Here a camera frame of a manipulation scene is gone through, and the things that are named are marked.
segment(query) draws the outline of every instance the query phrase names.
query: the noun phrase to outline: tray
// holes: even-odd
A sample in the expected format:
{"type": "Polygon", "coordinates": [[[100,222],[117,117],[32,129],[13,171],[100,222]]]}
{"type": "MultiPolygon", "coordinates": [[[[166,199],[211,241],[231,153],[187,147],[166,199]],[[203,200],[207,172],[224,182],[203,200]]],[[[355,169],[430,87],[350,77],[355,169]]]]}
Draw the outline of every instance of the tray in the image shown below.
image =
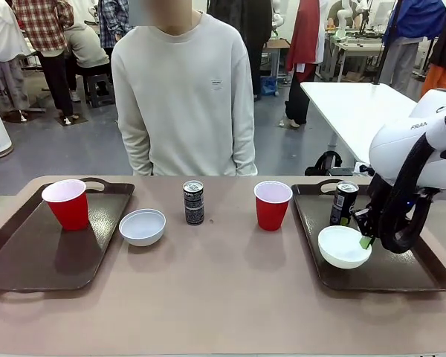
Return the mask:
{"type": "MultiPolygon", "coordinates": [[[[335,192],[323,192],[322,188],[339,181],[332,179],[315,185],[292,187],[294,202],[320,281],[334,290],[446,292],[446,268],[422,238],[411,251],[404,254],[394,254],[384,249],[377,239],[372,247],[370,259],[361,267],[352,270],[335,268],[323,259],[317,238],[320,231],[329,226],[335,192]]],[[[366,195],[368,186],[359,187],[355,207],[365,208],[369,203],[369,197],[366,195]]],[[[353,220],[351,227],[356,228],[353,220]]]]}
{"type": "Polygon", "coordinates": [[[115,228],[134,192],[133,184],[87,189],[90,225],[85,231],[64,231],[42,201],[40,187],[0,229],[0,291],[75,290],[89,284],[106,254],[115,228]]]}

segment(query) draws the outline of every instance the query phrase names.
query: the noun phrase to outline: bowl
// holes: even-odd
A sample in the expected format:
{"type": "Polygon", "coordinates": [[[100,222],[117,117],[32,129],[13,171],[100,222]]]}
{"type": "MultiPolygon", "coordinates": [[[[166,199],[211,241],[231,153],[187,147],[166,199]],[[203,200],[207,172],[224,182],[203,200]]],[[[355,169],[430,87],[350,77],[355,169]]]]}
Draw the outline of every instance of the bowl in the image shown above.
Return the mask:
{"type": "Polygon", "coordinates": [[[136,210],[120,221],[119,232],[128,244],[147,247],[162,237],[166,223],[158,210],[136,210]]]}
{"type": "Polygon", "coordinates": [[[319,250],[327,263],[341,269],[354,269],[364,264],[372,254],[372,246],[363,249],[362,233],[342,225],[324,228],[318,237],[319,250]]]}

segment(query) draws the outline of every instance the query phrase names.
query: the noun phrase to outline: blue shirt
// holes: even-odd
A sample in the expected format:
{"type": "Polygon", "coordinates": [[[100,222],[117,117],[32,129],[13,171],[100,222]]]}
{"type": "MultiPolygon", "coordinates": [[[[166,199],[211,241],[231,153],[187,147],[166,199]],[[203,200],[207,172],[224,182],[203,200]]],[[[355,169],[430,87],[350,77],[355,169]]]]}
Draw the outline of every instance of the blue shirt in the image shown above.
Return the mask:
{"type": "Polygon", "coordinates": [[[129,25],[129,3],[127,0],[100,0],[99,27],[102,48],[116,45],[115,35],[124,37],[131,29],[129,25]]]}
{"type": "MultiPolygon", "coordinates": [[[[394,15],[395,10],[390,18],[390,26],[394,15]]],[[[445,21],[446,7],[442,0],[403,0],[394,39],[399,37],[434,39],[442,32],[445,21]]],[[[387,41],[387,37],[388,31],[384,35],[384,42],[387,41]]]]}

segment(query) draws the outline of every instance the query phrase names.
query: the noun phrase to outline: black can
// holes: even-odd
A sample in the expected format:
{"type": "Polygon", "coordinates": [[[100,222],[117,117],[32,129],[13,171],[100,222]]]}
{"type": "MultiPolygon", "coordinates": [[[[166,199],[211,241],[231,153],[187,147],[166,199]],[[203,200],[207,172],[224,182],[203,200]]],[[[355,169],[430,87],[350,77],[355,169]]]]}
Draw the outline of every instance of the black can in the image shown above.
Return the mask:
{"type": "Polygon", "coordinates": [[[205,220],[203,184],[188,181],[184,184],[185,219],[189,225],[200,225],[205,220]]]}
{"type": "Polygon", "coordinates": [[[330,225],[349,225],[351,213],[358,195],[358,186],[350,181],[337,184],[334,204],[330,213],[330,225]]]}

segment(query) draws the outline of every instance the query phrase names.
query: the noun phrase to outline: red plastic cup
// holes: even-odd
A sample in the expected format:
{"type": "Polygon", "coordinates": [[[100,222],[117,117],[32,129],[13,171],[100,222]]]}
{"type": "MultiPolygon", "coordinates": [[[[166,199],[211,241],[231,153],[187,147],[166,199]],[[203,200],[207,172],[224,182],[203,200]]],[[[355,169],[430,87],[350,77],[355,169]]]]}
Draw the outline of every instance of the red plastic cup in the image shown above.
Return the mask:
{"type": "Polygon", "coordinates": [[[277,231],[288,210],[292,190],[287,184],[277,181],[264,181],[254,188],[258,224],[265,231],[277,231]]]}
{"type": "Polygon", "coordinates": [[[85,191],[86,184],[80,180],[59,181],[43,190],[43,200],[67,231],[81,231],[88,227],[88,200],[85,191]]]}

